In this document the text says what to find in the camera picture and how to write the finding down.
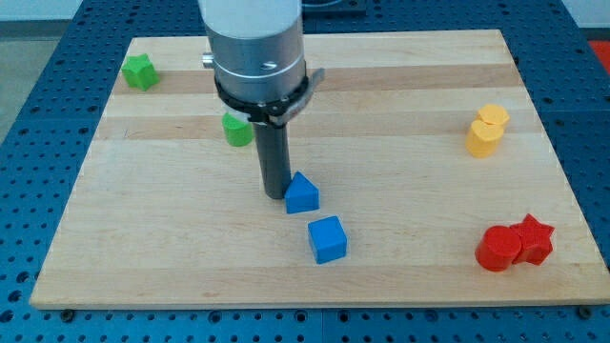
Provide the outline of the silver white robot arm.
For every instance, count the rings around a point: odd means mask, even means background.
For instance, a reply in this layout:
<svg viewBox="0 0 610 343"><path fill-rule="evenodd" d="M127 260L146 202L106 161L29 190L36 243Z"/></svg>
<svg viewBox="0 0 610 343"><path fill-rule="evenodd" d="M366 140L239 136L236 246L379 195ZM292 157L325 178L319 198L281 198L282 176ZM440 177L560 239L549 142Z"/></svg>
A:
<svg viewBox="0 0 610 343"><path fill-rule="evenodd" d="M284 127L311 100L325 70L307 72L299 0L200 0L219 97L242 121Z"/></svg>

